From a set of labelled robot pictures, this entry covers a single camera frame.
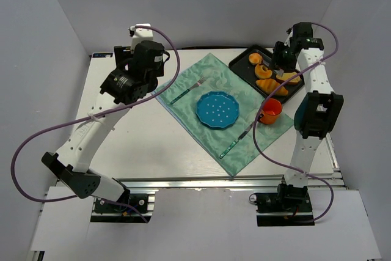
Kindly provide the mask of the metal tongs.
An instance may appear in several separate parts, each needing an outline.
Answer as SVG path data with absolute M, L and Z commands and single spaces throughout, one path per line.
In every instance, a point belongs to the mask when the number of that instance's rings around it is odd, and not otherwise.
M 270 66 L 266 65 L 264 62 L 261 64 L 261 69 L 263 72 L 261 74 L 261 77 L 263 79 L 269 79 L 269 78 L 272 78 L 273 76 L 277 76 L 277 75 L 282 76 L 284 74 L 284 71 L 272 69 Z

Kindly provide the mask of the orange ring donut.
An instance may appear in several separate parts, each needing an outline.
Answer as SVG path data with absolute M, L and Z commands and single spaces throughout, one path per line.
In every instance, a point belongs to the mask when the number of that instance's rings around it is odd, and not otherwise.
M 269 79 L 273 74 L 273 71 L 263 64 L 256 65 L 254 72 L 258 79 Z

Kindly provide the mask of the small round bun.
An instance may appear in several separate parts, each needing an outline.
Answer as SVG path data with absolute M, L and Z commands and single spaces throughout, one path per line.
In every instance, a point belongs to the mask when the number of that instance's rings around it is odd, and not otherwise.
M 252 65 L 256 66 L 262 63 L 263 57 L 259 53 L 251 53 L 248 60 Z

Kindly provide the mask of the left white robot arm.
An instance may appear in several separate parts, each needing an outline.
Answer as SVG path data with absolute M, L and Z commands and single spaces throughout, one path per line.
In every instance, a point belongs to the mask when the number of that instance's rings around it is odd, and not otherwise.
M 89 121 L 79 124 L 68 141 L 56 152 L 46 152 L 42 163 L 79 198 L 89 196 L 124 202 L 129 190 L 118 180 L 90 169 L 91 161 L 115 124 L 129 111 L 106 114 L 118 106 L 128 106 L 156 89 L 164 74 L 162 44 L 146 40 L 136 45 L 131 57 L 120 61 L 100 86 L 89 112 Z

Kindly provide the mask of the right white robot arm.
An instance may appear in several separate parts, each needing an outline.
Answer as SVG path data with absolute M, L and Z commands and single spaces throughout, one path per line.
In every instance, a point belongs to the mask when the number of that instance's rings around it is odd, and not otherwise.
M 290 167 L 278 186 L 277 198 L 284 206 L 299 205 L 307 196 L 307 175 L 322 140 L 332 131 L 344 98 L 333 90 L 323 62 L 323 41 L 313 36 L 312 24 L 300 22 L 288 31 L 285 42 L 274 47 L 270 69 L 295 72 L 307 91 L 294 115 L 296 144 Z

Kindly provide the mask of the brown bread slice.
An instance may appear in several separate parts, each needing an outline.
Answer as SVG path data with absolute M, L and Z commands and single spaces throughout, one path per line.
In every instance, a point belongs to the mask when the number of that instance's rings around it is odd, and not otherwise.
M 296 74 L 296 72 L 285 72 L 282 75 L 276 74 L 276 81 L 278 81 L 279 83 L 288 81 L 288 85 L 297 85 L 301 83 L 302 79 L 300 76 L 296 76 Z

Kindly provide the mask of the black baking tray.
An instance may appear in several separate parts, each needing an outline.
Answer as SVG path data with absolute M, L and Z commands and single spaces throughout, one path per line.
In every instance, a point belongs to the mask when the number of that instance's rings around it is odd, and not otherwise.
M 252 53 L 258 53 L 262 58 L 262 64 L 265 66 L 269 66 L 273 53 L 267 50 L 266 48 L 263 48 L 260 45 L 252 45 L 248 47 L 246 50 L 244 50 L 241 54 L 239 54 L 237 57 L 235 57 L 233 60 L 231 60 L 228 64 L 229 69 L 239 76 L 243 81 L 248 83 L 252 88 L 254 88 L 260 95 L 262 95 L 264 98 L 268 96 L 266 92 L 264 92 L 262 89 L 260 89 L 256 85 L 256 80 L 258 78 L 255 75 L 255 66 L 252 65 L 249 61 L 249 56 Z M 296 93 L 301 90 L 304 85 L 304 79 L 302 76 L 300 76 L 301 81 L 297 84 L 286 84 L 284 87 L 288 91 L 288 95 L 281 96 L 281 95 L 275 95 L 273 98 L 279 100 L 281 104 L 286 103 L 288 100 L 290 100 L 293 96 L 296 95 Z

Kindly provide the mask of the orange croissant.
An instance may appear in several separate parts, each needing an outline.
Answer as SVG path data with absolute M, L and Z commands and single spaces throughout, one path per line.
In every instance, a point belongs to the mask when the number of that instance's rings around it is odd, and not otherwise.
M 280 83 L 278 83 L 274 79 L 259 79 L 256 81 L 256 85 L 266 94 L 271 94 L 273 91 L 278 89 L 274 95 L 276 96 L 288 95 L 288 90 L 284 86 L 281 86 Z

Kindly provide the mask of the orange mug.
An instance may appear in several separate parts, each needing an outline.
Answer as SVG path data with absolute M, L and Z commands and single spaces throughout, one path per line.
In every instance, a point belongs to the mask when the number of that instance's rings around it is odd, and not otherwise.
M 262 104 L 260 115 L 257 117 L 257 122 L 265 125 L 274 124 L 282 113 L 282 104 L 274 98 L 267 99 Z

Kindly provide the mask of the blue dotted plate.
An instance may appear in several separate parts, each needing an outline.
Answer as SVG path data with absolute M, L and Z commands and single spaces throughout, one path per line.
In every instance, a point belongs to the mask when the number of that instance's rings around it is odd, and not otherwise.
M 226 129 L 238 119 L 239 103 L 226 92 L 210 91 L 197 101 L 195 114 L 208 128 Z

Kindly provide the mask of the green patterned placemat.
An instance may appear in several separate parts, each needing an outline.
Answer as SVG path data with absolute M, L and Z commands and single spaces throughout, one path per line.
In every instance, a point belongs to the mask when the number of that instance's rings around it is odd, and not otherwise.
M 201 86 L 191 90 L 175 104 L 170 104 L 202 76 L 206 81 Z M 272 125 L 258 123 L 256 135 L 248 132 L 220 159 L 219 155 L 254 121 L 264 98 L 211 53 L 182 71 L 170 87 L 163 84 L 158 89 L 163 91 L 157 97 L 160 104 L 231 176 L 238 174 L 260 151 L 266 150 L 293 126 L 293 119 L 285 113 L 281 113 Z M 196 116 L 197 101 L 210 91 L 226 92 L 239 103 L 239 117 L 232 126 L 226 129 L 208 128 Z

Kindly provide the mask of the green handled fork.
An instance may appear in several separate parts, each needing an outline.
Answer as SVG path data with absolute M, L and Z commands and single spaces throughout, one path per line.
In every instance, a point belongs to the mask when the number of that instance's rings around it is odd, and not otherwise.
M 201 86 L 206 81 L 206 78 L 202 76 L 195 84 L 193 84 L 190 88 L 186 89 L 184 92 L 182 92 L 180 95 L 175 97 L 170 104 L 175 104 L 178 100 L 180 100 L 182 97 L 184 97 L 187 93 L 189 93 L 191 90 Z

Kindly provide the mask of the green handled knife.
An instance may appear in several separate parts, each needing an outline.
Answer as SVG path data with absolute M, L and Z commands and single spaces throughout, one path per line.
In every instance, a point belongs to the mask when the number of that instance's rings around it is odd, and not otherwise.
M 232 148 L 234 148 L 234 146 L 237 145 L 237 143 L 239 143 L 239 141 L 241 141 L 245 136 L 246 134 L 248 134 L 248 132 L 250 132 L 251 128 L 253 127 L 253 122 L 219 155 L 219 158 L 220 159 L 223 159 L 223 157 L 226 156 L 226 154 L 228 154 L 229 151 L 231 151 Z

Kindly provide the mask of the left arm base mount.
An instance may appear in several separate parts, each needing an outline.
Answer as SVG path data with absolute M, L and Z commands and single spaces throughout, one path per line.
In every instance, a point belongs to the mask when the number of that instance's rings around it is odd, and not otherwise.
M 152 195 L 131 193 L 125 198 L 125 205 L 107 203 L 96 199 L 93 204 L 91 222 L 98 223 L 148 223 L 153 211 Z

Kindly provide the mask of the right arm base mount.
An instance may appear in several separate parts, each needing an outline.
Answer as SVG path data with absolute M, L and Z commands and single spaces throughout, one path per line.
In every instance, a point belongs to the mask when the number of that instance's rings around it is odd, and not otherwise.
M 258 227 L 315 225 L 309 194 L 303 200 L 281 202 L 277 193 L 252 193 L 249 202 L 256 207 Z

